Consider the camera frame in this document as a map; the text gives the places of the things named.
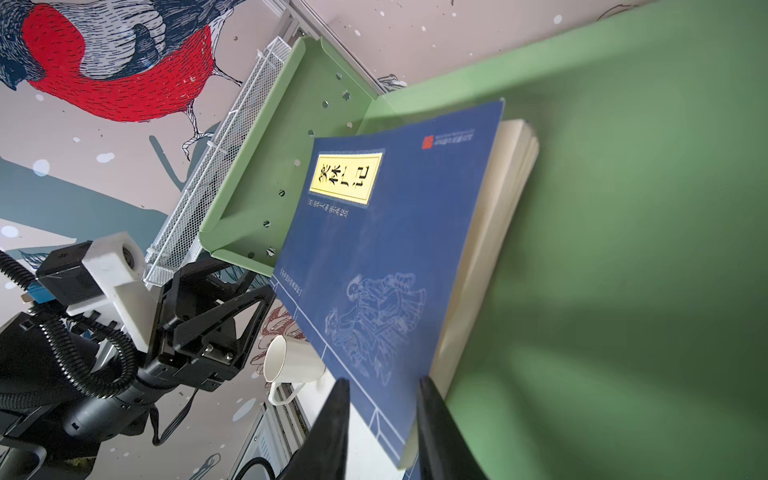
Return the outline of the blue book yellow label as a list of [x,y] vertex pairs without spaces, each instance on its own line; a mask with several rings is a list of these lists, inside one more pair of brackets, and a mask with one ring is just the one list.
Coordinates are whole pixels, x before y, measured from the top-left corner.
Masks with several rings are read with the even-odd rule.
[[388,263],[401,290],[385,396],[393,411],[379,420],[402,437],[400,469],[417,458],[419,380],[450,386],[540,150],[528,123],[494,105],[413,124],[407,140],[397,191],[409,216]]

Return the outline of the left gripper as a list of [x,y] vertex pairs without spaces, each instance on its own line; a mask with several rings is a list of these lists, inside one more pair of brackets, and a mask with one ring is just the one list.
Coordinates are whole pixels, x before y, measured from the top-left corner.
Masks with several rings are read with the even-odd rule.
[[192,262],[162,287],[142,381],[213,392],[244,368],[276,296],[269,286],[249,290],[250,271],[220,279],[230,268],[214,258]]

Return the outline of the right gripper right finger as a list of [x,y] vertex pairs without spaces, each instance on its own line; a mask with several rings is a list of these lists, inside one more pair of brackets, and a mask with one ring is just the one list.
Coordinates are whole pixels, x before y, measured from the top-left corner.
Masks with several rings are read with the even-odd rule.
[[429,376],[419,381],[417,428],[422,479],[487,479]]

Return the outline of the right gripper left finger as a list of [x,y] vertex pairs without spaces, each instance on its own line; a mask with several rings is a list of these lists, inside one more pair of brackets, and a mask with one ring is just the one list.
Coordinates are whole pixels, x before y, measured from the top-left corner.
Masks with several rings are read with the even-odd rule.
[[349,441],[350,385],[335,382],[309,435],[279,479],[344,479]]

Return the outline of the blue book plain cover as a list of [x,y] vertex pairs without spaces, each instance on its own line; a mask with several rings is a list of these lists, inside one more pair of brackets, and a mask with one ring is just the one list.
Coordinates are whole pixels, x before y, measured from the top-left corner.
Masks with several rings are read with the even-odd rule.
[[446,322],[502,120],[494,101],[314,141],[272,274],[278,299],[390,461],[413,460],[418,384]]

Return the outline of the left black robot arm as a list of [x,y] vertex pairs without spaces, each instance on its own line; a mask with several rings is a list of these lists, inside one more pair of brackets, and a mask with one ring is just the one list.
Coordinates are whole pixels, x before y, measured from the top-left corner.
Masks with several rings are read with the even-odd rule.
[[100,291],[85,267],[87,244],[49,253],[35,271],[8,254],[2,273],[31,296],[31,306],[1,331],[1,468],[87,471],[100,445],[146,428],[164,444],[189,415],[166,427],[158,400],[179,386],[212,392],[246,365],[275,299],[247,271],[226,282],[224,261],[206,258],[162,288],[140,349],[97,315],[73,314]]

